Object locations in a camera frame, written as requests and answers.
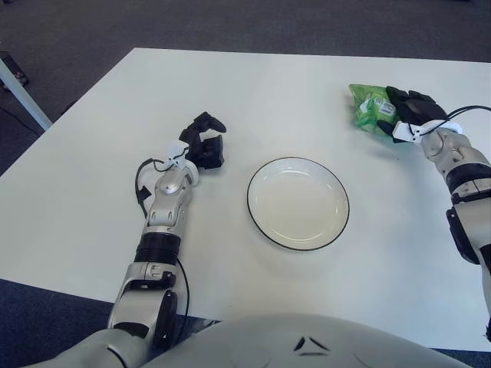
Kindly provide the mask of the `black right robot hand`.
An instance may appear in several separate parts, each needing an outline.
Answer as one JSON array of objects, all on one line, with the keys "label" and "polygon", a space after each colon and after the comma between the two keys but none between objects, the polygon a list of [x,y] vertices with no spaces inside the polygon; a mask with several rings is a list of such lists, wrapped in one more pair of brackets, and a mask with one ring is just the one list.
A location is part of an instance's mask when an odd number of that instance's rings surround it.
[{"label": "black right robot hand", "polygon": [[391,104],[395,107],[398,120],[407,125],[409,134],[414,134],[413,127],[420,127],[432,120],[445,120],[447,113],[430,96],[414,90],[408,92],[396,87],[385,88]]}]

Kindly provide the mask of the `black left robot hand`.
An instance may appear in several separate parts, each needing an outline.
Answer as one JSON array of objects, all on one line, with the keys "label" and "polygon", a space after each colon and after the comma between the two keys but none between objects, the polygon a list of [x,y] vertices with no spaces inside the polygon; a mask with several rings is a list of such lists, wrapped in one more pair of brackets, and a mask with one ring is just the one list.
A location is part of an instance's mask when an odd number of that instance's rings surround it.
[{"label": "black left robot hand", "polygon": [[[208,130],[219,135],[201,139],[200,134]],[[217,169],[224,163],[222,133],[227,131],[225,125],[207,112],[201,113],[182,131],[179,140],[188,143],[186,159],[199,169]]]}]

